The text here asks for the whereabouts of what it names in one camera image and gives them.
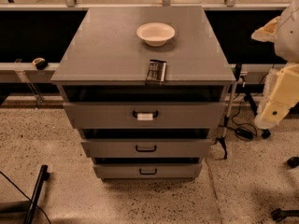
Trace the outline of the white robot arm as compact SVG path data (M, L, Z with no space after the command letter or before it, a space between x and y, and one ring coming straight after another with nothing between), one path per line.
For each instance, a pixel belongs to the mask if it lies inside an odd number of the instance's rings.
M271 68L266 76L254 120L258 128L270 129L299 103L299 0L293 0L279 16L255 30L251 38L272 42L276 55L287 62L280 70Z

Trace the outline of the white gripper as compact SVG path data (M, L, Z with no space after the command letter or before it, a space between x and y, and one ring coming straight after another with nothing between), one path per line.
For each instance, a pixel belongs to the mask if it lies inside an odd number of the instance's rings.
M263 87L254 123L260 129L278 125L299 102L299 64L287 63L282 69L271 68Z

